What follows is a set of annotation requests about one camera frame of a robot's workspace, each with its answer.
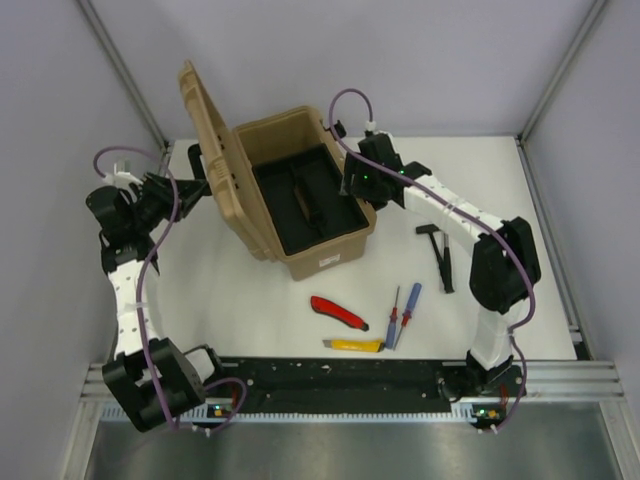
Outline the tan plastic tool box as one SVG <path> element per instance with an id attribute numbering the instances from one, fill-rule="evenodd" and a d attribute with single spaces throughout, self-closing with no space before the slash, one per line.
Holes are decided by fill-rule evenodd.
<path id="1" fill-rule="evenodd" d="M 318 109 L 229 128 L 191 61 L 178 82 L 218 210 L 255 259 L 299 281 L 364 255 L 377 216 L 341 195 L 344 158 Z"/>

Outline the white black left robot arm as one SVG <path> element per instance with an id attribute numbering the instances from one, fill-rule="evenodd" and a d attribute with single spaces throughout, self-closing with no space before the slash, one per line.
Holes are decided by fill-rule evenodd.
<path id="1" fill-rule="evenodd" d="M 184 219 L 209 193 L 202 176 L 173 180 L 147 174 L 125 187 L 102 186 L 86 198 L 100 226 L 102 270 L 116 300 L 116 347 L 102 377 L 140 432 L 175 421 L 226 387 L 227 374 L 211 347 L 183 352 L 162 331 L 160 243 L 151 236 L 160 224 Z"/>

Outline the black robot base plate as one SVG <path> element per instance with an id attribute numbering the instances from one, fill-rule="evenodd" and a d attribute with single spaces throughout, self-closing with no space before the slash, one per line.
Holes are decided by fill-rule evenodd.
<path id="1" fill-rule="evenodd" d="M 464 361 L 224 357 L 248 387 L 246 414 L 445 413 L 453 400 L 515 398 L 521 368 L 484 376 Z"/>

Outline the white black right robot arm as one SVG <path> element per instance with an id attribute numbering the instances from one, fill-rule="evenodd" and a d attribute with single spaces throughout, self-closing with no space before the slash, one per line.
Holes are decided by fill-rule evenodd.
<path id="1" fill-rule="evenodd" d="M 404 164 L 390 136 L 373 129 L 366 130 L 356 151 L 348 151 L 341 192 L 376 208 L 394 202 L 435 224 L 470 256 L 469 289 L 479 311 L 466 354 L 466 380 L 474 393 L 492 394 L 513 361 L 510 338 L 518 323 L 511 310 L 535 304 L 533 287 L 541 278 L 530 224 L 475 207 L 426 166 Z"/>

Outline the black tool box tray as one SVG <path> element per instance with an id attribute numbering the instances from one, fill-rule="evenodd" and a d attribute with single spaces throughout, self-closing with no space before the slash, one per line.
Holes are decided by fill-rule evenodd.
<path id="1" fill-rule="evenodd" d="M 342 173 L 323 144 L 252 171 L 287 256 L 369 226 L 356 199 L 340 194 Z"/>

